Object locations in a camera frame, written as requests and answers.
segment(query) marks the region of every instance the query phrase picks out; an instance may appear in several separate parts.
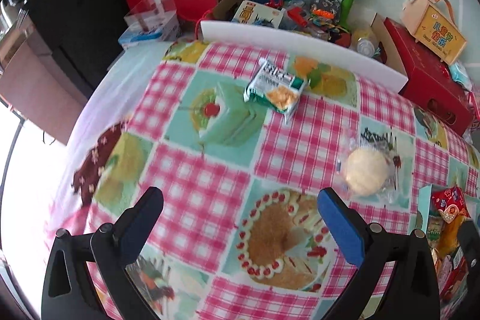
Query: red snack package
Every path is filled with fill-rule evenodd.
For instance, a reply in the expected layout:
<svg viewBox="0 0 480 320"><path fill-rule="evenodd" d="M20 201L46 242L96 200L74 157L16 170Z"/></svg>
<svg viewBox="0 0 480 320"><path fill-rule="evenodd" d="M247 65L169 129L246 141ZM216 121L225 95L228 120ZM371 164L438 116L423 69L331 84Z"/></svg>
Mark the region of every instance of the red snack package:
<svg viewBox="0 0 480 320"><path fill-rule="evenodd" d="M448 224L450 224L459 214L470 217L462 189L458 186L442 191L436 191L431 195L430 199L442 218Z"/></svg>

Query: round pastry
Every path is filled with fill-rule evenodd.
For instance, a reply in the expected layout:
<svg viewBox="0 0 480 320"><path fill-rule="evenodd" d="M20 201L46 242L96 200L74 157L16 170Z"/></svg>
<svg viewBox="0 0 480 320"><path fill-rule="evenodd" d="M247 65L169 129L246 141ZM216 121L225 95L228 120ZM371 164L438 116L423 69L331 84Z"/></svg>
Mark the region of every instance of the round pastry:
<svg viewBox="0 0 480 320"><path fill-rule="evenodd" d="M237 258L256 282L303 289L316 280L319 265L328 265L323 258L330 253L331 234L312 195L286 188L265 194L238 234Z"/></svg>
<svg viewBox="0 0 480 320"><path fill-rule="evenodd" d="M360 196L378 192L390 173L385 156L369 147L360 147L350 153L342 171L349 188Z"/></svg>

